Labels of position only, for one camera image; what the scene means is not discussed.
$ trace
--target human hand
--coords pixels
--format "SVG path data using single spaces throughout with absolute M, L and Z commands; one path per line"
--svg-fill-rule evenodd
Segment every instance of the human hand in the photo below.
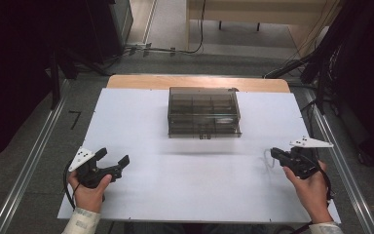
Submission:
M 97 188 L 88 188 L 84 185 L 80 185 L 77 178 L 77 172 L 72 172 L 68 178 L 68 182 L 71 184 L 72 189 L 76 189 L 74 196 L 77 207 L 90 212 L 100 213 L 102 206 L 102 195 L 110 183 L 111 178 L 111 175 L 106 175 L 101 180 Z
M 318 162 L 320 167 L 325 171 L 326 165 L 321 161 Z M 327 186 L 321 172 L 316 172 L 306 179 L 300 179 L 294 175 L 294 172 L 290 168 L 283 167 L 283 170 L 286 177 L 293 183 L 297 196 L 311 217 L 312 223 L 333 221 L 327 209 Z

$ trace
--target white board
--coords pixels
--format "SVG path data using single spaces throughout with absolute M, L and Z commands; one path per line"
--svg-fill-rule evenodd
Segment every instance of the white board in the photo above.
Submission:
M 83 147 L 126 154 L 130 164 L 111 183 L 102 218 L 135 221 L 308 222 L 293 185 L 269 149 L 289 150 L 306 136 L 293 94 L 238 92 L 242 137 L 168 138 L 168 91 L 104 89 Z M 329 209 L 340 222 L 333 204 Z M 63 199 L 59 218 L 72 209 Z

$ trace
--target white sleeve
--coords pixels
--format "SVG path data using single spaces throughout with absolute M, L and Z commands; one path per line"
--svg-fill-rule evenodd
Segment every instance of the white sleeve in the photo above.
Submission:
M 94 234 L 101 214 L 76 208 L 62 234 Z
M 343 234 L 336 222 L 324 222 L 310 225 L 312 234 Z

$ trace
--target white tab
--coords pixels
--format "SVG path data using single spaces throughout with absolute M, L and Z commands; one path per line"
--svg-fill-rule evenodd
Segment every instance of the white tab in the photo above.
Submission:
M 318 139 L 309 138 L 303 136 L 300 139 L 290 142 L 292 146 L 298 146 L 302 148 L 330 148 L 333 147 L 333 144 L 330 142 L 321 141 Z
M 77 154 L 75 154 L 75 158 L 72 161 L 71 166 L 69 167 L 69 172 L 76 170 L 88 160 L 92 159 L 93 156 L 95 156 L 94 153 L 86 148 L 81 147 L 80 149 L 78 149 Z

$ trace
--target aluminum rail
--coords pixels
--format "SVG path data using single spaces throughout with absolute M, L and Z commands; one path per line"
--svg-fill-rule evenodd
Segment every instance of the aluminum rail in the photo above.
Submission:
M 56 125 L 56 121 L 59 114 L 65 105 L 67 94 L 70 90 L 69 82 L 65 79 L 61 87 L 61 96 L 58 105 L 52 110 L 33 145 L 28 158 L 20 171 L 18 178 L 11 188 L 7 198 L 5 199 L 0 212 L 0 234 L 6 233 L 8 227 L 14 217 L 15 212 L 19 206 L 20 200 L 22 199 L 23 193 L 35 172 L 36 166 L 38 165 L 39 159 L 41 158 L 42 152 L 50 138 L 50 135 Z
M 305 91 L 308 102 L 315 99 L 315 95 L 312 91 Z M 343 151 L 338 144 L 336 136 L 332 133 L 332 130 L 327 122 L 326 116 L 321 115 L 317 108 L 315 108 L 315 119 L 318 122 L 318 126 L 323 134 L 325 140 L 334 143 L 333 148 L 329 148 L 330 154 L 332 155 L 336 169 L 338 170 L 342 182 L 351 198 L 352 205 L 356 211 L 357 217 L 362 225 L 363 231 L 368 234 L 374 234 L 374 218 L 370 209 L 360 191 L 359 186 L 355 180 L 348 163 L 345 160 Z

